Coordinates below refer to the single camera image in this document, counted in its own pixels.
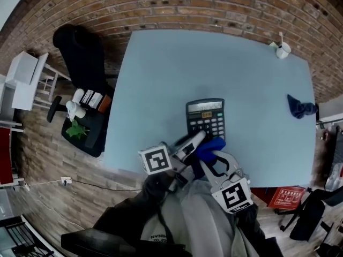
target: red cabinet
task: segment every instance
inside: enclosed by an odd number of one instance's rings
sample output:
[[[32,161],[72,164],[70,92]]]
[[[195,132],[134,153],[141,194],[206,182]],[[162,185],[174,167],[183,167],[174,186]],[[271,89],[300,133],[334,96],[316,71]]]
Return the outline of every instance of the red cabinet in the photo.
[[[10,158],[10,134],[11,130],[9,128],[0,128],[0,185],[13,182]]]

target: calculator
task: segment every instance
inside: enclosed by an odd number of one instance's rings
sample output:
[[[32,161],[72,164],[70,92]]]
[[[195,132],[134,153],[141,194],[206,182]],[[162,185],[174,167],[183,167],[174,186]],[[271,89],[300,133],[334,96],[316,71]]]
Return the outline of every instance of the calculator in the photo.
[[[210,98],[186,104],[188,134],[204,130],[206,138],[221,137],[225,140],[224,99]]]

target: wooden floor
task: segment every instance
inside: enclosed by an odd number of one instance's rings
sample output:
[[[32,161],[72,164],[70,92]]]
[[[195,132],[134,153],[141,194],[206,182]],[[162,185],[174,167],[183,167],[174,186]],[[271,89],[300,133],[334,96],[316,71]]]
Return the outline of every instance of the wooden floor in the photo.
[[[74,91],[68,83],[58,82],[57,93],[62,95],[63,100],[68,100]],[[64,140],[61,137],[64,113],[56,113],[52,123],[46,121],[46,114],[46,110],[39,108],[20,114],[25,133],[19,137],[18,167],[29,185],[70,176],[74,180],[112,189],[141,188],[141,178],[123,171],[107,171],[102,167],[102,156],[92,158]],[[321,186],[323,182],[319,176],[325,164],[326,149],[319,137],[320,133],[317,132],[312,184]],[[81,183],[63,186],[61,182],[31,186],[30,189],[29,192],[24,188],[8,189],[15,214],[24,214],[46,240],[67,256],[73,254],[61,249],[62,234],[92,227],[107,207],[136,194],[113,192]],[[316,256],[313,249],[324,239],[323,230],[316,233],[311,243],[293,241],[288,238],[292,228],[286,232],[279,230],[282,222],[286,223],[291,215],[277,216],[258,198],[254,198],[254,201],[259,205],[258,220],[262,229],[267,237],[276,236],[285,257]],[[338,225],[342,219],[342,205],[327,207],[324,217],[326,223]],[[341,234],[336,230],[329,237],[333,244],[339,243],[341,239]]]

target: brick wall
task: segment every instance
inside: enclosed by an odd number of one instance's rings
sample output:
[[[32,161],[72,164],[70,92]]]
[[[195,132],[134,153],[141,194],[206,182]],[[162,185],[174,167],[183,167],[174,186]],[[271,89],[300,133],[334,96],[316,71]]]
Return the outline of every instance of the brick wall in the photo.
[[[138,29],[194,29],[262,43],[279,41],[282,31],[310,63],[316,101],[343,93],[342,0],[22,0],[0,33],[0,73],[22,50],[49,52],[63,67],[52,36],[66,23],[103,37],[107,73],[117,73]]]

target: person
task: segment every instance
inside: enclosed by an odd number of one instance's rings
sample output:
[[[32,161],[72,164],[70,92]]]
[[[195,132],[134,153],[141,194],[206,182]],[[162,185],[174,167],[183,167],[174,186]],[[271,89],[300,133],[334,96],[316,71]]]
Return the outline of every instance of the person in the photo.
[[[169,171],[148,176],[137,196],[107,208],[93,228],[121,237],[142,256],[283,256],[276,239],[265,238],[256,205],[231,215],[213,198],[209,182],[170,191],[174,178]]]

